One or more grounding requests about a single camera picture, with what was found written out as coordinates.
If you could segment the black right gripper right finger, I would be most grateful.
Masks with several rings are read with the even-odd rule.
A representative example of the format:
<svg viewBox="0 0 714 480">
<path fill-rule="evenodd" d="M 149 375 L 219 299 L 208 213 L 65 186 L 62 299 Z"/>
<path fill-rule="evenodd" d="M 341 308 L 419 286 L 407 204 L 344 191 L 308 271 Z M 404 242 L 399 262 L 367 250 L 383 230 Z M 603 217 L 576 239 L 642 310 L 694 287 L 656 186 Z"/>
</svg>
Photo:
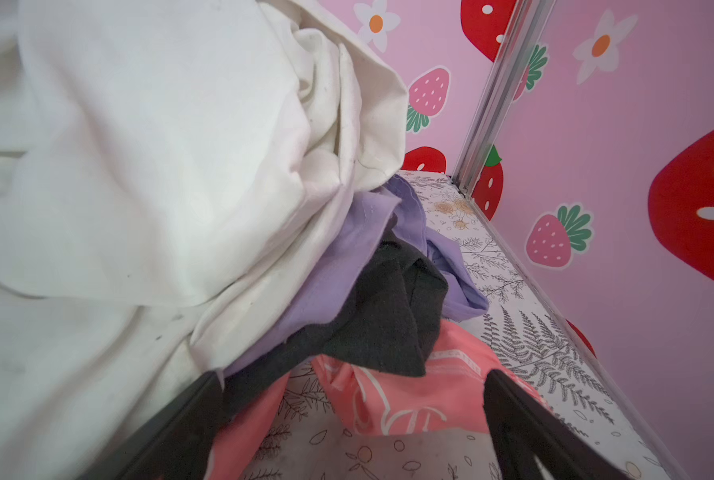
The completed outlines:
<svg viewBox="0 0 714 480">
<path fill-rule="evenodd" d="M 483 410 L 504 479 L 627 479 L 501 370 L 486 377 Z"/>
</svg>

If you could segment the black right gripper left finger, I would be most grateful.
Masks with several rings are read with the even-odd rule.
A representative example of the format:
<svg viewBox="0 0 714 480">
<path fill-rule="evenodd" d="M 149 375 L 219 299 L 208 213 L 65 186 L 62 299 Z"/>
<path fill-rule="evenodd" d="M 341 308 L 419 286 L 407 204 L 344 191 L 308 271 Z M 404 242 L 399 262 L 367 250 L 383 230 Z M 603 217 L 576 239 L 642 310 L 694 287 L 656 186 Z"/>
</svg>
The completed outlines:
<svg viewBox="0 0 714 480">
<path fill-rule="evenodd" d="M 205 477 L 219 429 L 222 386 L 201 375 L 111 454 L 80 477 L 85 480 Z"/>
</svg>

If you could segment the lavender purple cloth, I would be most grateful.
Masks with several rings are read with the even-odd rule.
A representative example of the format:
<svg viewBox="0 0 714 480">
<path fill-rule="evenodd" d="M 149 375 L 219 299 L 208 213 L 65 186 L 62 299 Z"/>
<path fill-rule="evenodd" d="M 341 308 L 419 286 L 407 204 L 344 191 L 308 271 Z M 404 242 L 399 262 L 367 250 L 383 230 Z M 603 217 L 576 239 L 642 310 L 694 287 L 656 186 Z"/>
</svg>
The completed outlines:
<svg viewBox="0 0 714 480">
<path fill-rule="evenodd" d="M 391 218 L 397 219 L 392 231 L 426 255 L 446 279 L 444 318 L 462 322 L 488 311 L 489 300 L 476 288 L 458 243 L 427 226 L 416 191 L 407 180 L 395 175 L 378 190 L 355 195 L 341 231 L 283 315 L 224 370 L 225 375 L 249 366 L 306 326 L 330 323 L 378 248 Z"/>
</svg>

